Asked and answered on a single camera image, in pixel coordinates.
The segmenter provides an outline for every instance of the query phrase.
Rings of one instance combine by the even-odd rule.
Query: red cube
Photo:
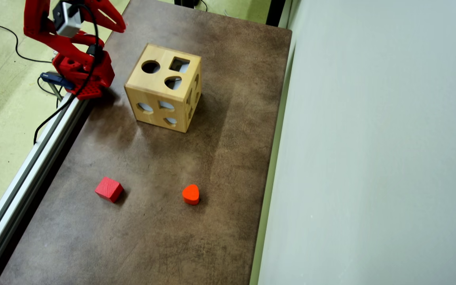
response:
[[[110,179],[108,177],[103,177],[96,190],[94,190],[101,198],[109,200],[110,202],[116,202],[117,198],[123,191],[121,183]]]

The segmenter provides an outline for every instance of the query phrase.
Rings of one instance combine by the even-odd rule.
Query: circular hole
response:
[[[145,73],[156,73],[160,70],[160,64],[157,61],[148,60],[142,64],[142,70]]]

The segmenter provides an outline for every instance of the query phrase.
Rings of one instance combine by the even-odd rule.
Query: wooden cube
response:
[[[122,191],[123,187],[121,186],[121,183],[108,177],[103,177],[100,184],[94,190],[101,198],[109,200],[112,203],[116,202]]]
[[[124,89],[138,121],[186,132],[201,96],[201,57],[147,44]]]

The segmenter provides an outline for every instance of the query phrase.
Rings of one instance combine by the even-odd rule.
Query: hexagonal hole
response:
[[[177,120],[174,118],[165,118],[165,123],[167,123],[169,126],[175,127],[175,124],[177,124]]]
[[[154,112],[151,106],[146,103],[138,103],[136,108],[143,112],[144,114],[150,115]]]

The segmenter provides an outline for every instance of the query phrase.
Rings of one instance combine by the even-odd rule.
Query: metal frame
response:
[[[65,96],[65,104],[71,93]],[[74,99],[40,135],[0,200],[0,256],[43,183],[88,100]]]

